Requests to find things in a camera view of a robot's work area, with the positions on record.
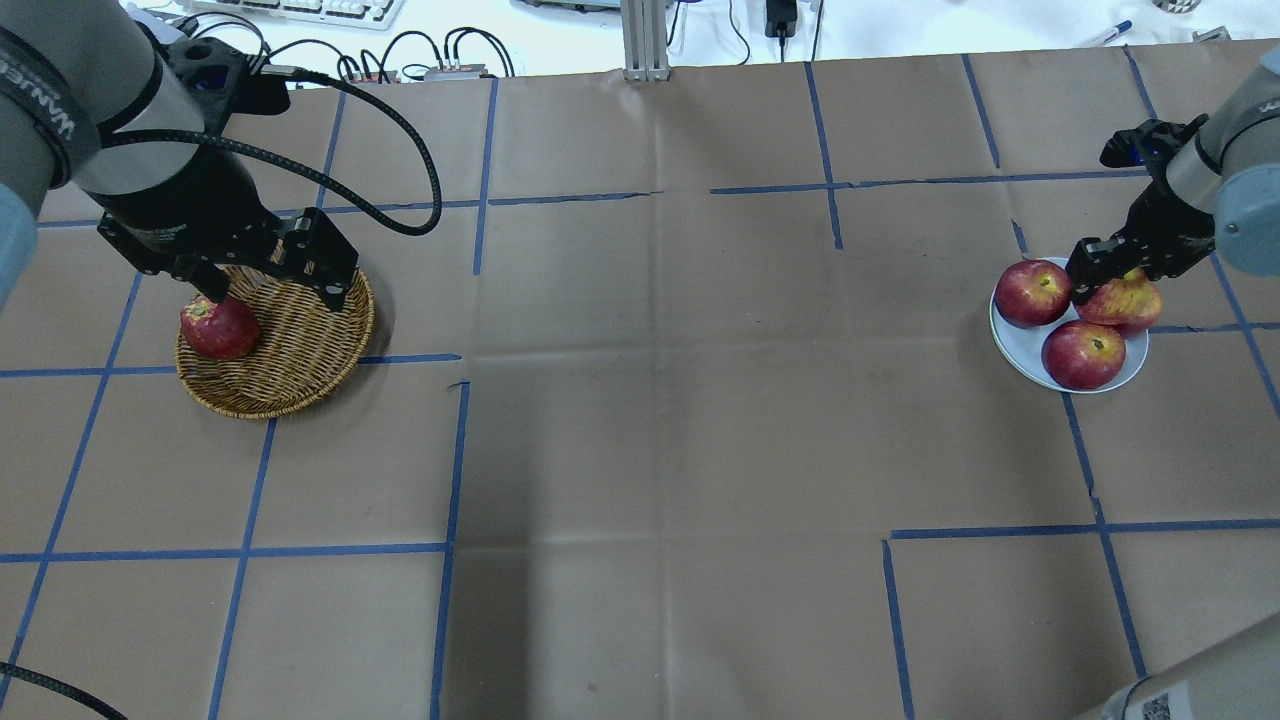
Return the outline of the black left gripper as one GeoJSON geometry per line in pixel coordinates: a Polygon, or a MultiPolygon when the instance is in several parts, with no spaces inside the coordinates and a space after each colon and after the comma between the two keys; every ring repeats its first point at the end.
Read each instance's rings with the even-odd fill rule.
{"type": "Polygon", "coordinates": [[[289,218],[269,211],[241,165],[188,165],[160,178],[132,170],[96,174],[99,233],[137,272],[169,274],[221,304],[224,266],[246,266],[310,288],[329,313],[351,292],[358,252],[316,208],[289,218]]]}

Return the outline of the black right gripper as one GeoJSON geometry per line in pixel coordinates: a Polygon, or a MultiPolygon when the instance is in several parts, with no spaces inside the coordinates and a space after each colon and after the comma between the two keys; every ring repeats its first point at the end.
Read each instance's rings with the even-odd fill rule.
{"type": "Polygon", "coordinates": [[[1076,242],[1066,265],[1071,304],[1088,304],[1116,278],[1120,291],[1152,291],[1156,281],[1184,274],[1213,250],[1213,217],[1149,184],[1119,231],[1076,242]]]}

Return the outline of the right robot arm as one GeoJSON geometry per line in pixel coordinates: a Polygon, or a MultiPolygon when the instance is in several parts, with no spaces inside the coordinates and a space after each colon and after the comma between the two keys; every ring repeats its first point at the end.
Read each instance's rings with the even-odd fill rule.
{"type": "MultiPolygon", "coordinates": [[[[1147,120],[1105,145],[1106,167],[1143,167],[1149,186],[1120,231],[1080,240],[1068,259],[1071,296],[1140,268],[1175,278],[1213,254],[1240,272],[1277,274],[1277,51],[1217,111],[1188,124],[1147,120]]],[[[1279,624],[1266,618],[1155,675],[1125,685],[1088,719],[1277,716],[1279,624]]]]}

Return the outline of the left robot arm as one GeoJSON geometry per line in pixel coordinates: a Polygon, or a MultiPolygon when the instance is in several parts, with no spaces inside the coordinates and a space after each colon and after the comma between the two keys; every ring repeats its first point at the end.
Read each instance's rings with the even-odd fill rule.
{"type": "Polygon", "coordinates": [[[355,247],[315,208],[269,211],[221,136],[246,77],[227,51],[157,45],[113,1],[5,1],[3,295],[35,258],[47,193],[74,184],[140,273],[223,301],[227,268],[247,266],[342,310],[355,247]]]}

